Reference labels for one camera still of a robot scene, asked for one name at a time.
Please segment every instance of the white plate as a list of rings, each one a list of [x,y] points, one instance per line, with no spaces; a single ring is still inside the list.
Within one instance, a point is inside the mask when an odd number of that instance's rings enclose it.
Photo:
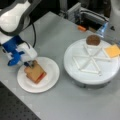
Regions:
[[[40,93],[52,88],[58,81],[60,75],[59,67],[53,60],[46,57],[38,57],[36,60],[47,73],[38,84],[33,83],[26,77],[24,65],[21,66],[17,75],[19,85],[31,93]]]
[[[102,75],[90,74],[82,72],[76,66],[73,56],[84,54],[83,45],[86,44],[86,39],[78,40],[68,47],[64,55],[64,67],[67,73],[78,82],[88,84],[88,85],[99,85],[110,81],[119,71],[120,68],[120,58],[112,58],[110,62],[97,60],[97,64],[102,71]],[[99,46],[103,48],[110,46],[109,43],[102,41]]]

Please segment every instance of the black cable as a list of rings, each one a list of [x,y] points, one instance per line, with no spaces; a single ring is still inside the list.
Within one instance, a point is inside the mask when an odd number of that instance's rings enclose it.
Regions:
[[[103,16],[101,16],[101,15],[98,15],[98,14],[96,14],[96,13],[94,13],[94,12],[87,11],[87,10],[81,10],[80,12],[83,12],[83,13],[84,13],[84,12],[86,12],[86,13],[92,13],[92,14],[94,14],[94,15],[96,15],[96,16],[102,18],[102,19],[104,19],[106,22],[108,22],[108,20],[105,19],[105,17],[103,17]]]
[[[26,41],[24,41],[26,44],[27,44],[27,46],[29,47],[29,49],[30,49],[30,45],[26,42]]]
[[[34,48],[36,45],[36,30],[35,30],[34,23],[32,23],[32,27],[33,27],[33,31],[34,31],[34,43],[33,43],[33,48]]]

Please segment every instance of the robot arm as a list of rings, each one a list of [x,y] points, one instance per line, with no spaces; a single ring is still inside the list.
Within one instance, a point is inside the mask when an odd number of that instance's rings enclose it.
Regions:
[[[16,65],[19,61],[32,61],[37,57],[33,47],[18,34],[24,29],[27,16],[40,2],[41,0],[16,0],[10,7],[0,11],[0,43],[10,59],[8,66]]]
[[[0,31],[9,36],[18,35],[24,28],[25,19],[41,0],[16,0],[0,12]]]

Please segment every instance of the gray table surface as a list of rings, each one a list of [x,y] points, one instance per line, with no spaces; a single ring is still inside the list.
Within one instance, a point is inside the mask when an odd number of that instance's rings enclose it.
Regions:
[[[83,89],[74,84],[63,66],[64,52],[73,42],[91,32],[81,32],[77,26],[49,12],[35,23],[39,56],[53,59],[60,68],[57,84],[44,93],[24,91],[17,82],[19,65],[8,67],[7,57],[0,50],[0,80],[42,120],[120,120],[120,75],[106,87]],[[20,36],[33,44],[30,26]]]

